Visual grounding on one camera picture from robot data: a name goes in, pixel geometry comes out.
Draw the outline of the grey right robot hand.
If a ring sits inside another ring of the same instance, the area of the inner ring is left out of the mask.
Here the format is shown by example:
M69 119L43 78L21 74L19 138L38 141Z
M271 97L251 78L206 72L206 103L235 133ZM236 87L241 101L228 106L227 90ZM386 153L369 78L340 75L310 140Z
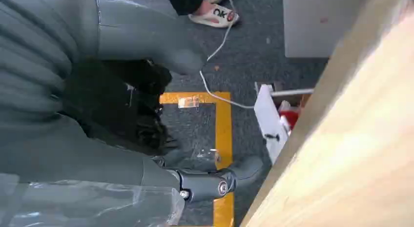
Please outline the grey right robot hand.
M166 227L189 201L256 182L262 160L169 168L89 138L61 96L83 60L150 58L190 74L207 61L174 20L128 0L0 0L0 224Z

